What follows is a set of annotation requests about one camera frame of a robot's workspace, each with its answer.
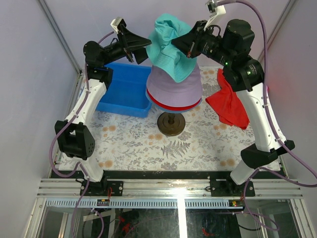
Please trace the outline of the blue bucket hat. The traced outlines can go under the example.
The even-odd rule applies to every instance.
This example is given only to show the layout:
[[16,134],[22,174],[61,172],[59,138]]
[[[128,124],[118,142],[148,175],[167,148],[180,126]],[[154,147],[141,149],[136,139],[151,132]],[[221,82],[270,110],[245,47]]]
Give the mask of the blue bucket hat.
[[169,113],[172,113],[172,112],[180,112],[180,113],[183,113],[183,112],[186,112],[186,111],[189,111],[193,108],[195,108],[196,106],[198,106],[201,102],[202,102],[202,99],[200,99],[198,102],[196,102],[195,104],[193,105],[190,105],[190,106],[185,106],[185,107],[172,107],[172,106],[168,106],[168,105],[164,105],[160,102],[158,102],[157,100],[155,100],[151,95],[148,95],[146,94],[146,97],[147,99],[155,104],[157,107],[159,107],[161,110],[165,111],[165,112],[169,112]]

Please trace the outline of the mannequin head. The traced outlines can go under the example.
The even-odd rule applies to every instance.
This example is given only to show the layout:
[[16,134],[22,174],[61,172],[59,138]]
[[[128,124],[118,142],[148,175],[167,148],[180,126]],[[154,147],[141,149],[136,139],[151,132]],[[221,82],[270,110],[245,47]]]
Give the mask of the mannequin head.
[[157,125],[162,134],[177,136],[183,132],[186,121],[182,114],[164,112],[159,116]]

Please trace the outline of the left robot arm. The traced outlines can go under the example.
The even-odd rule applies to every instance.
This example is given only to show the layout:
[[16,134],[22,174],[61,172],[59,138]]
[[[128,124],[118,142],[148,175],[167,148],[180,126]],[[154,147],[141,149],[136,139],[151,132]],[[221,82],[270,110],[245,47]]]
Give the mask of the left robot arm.
[[148,58],[146,46],[152,43],[130,32],[122,17],[115,18],[110,25],[117,37],[109,45],[103,47],[101,42],[88,41],[83,47],[86,85],[70,114],[65,120],[55,123],[56,136],[52,142],[76,162],[75,167],[80,168],[84,178],[92,182],[91,190],[99,196],[107,193],[108,183],[102,180],[104,172],[91,157],[95,139],[87,125],[112,82],[113,69],[107,65],[121,58],[141,64]]

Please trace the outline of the red bucket hat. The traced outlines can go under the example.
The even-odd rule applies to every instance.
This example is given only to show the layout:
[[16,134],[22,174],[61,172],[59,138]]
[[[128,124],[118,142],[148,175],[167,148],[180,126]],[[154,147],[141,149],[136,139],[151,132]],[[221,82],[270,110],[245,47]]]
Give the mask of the red bucket hat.
[[188,111],[188,110],[191,110],[193,109],[194,107],[198,106],[202,99],[200,99],[198,102],[192,104],[192,105],[189,105],[189,106],[184,106],[184,107],[173,107],[173,106],[168,106],[168,105],[165,105],[159,101],[157,101],[149,92],[148,90],[146,91],[146,96],[147,98],[154,104],[156,104],[157,106],[159,106],[160,108],[162,109],[165,109],[165,110],[168,110],[168,111],[176,111],[176,112],[180,112],[180,111]]

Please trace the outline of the lavender hat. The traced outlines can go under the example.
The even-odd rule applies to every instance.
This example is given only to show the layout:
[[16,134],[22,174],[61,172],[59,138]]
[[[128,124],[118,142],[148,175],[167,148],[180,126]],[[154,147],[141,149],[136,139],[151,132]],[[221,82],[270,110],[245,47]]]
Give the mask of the lavender hat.
[[152,66],[147,79],[148,92],[159,102],[173,107],[184,107],[202,98],[200,69],[196,65],[182,82],[175,82],[164,70]]

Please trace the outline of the teal and white hat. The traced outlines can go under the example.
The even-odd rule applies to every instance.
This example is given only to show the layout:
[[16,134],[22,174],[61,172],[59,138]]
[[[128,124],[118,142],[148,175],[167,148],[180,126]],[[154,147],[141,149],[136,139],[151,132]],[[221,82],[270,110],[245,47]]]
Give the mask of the teal and white hat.
[[184,81],[194,70],[197,60],[186,57],[172,40],[189,33],[191,27],[176,16],[164,13],[154,23],[146,52],[152,65],[164,70],[175,82]]

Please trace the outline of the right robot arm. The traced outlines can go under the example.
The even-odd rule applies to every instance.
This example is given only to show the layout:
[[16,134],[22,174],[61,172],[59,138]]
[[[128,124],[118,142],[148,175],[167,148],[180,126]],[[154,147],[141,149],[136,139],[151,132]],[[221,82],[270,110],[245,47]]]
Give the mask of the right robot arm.
[[226,82],[246,111],[255,142],[241,151],[242,160],[231,172],[232,180],[226,183],[226,191],[235,196],[243,191],[243,183],[257,168],[286,153],[273,135],[266,109],[270,112],[278,139],[290,150],[294,149],[295,144],[279,130],[269,98],[265,96],[264,70],[249,55],[255,37],[250,24],[244,20],[230,20],[222,36],[213,35],[213,26],[204,30],[206,24],[205,20],[197,21],[189,33],[173,39],[171,43],[188,58],[193,59],[203,54],[222,65]]

